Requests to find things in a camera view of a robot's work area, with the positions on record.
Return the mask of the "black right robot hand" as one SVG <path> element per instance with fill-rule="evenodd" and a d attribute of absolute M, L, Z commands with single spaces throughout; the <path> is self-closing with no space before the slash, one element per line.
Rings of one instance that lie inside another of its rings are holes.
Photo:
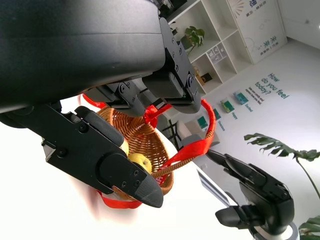
<path fill-rule="evenodd" d="M 294 200 L 287 186 L 257 166 L 229 154 L 209 150 L 206 155 L 238 179 L 240 190 L 248 201 L 247 205 L 217 211 L 218 221 L 226 227 L 248 229 L 266 240 L 280 238 L 295 215 Z"/>

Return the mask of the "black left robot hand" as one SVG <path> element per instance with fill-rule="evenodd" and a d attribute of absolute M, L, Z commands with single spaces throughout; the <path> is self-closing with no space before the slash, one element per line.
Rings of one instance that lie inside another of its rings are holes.
<path fill-rule="evenodd" d="M 96 112 L 62 113 L 82 93 L 130 115 L 145 112 L 131 80 L 185 114 L 201 97 L 184 47 L 157 0 L 3 0 L 0 121 L 42 137 L 46 161 L 105 193 L 117 187 L 154 208 L 163 192 L 127 159 L 123 136 Z"/>

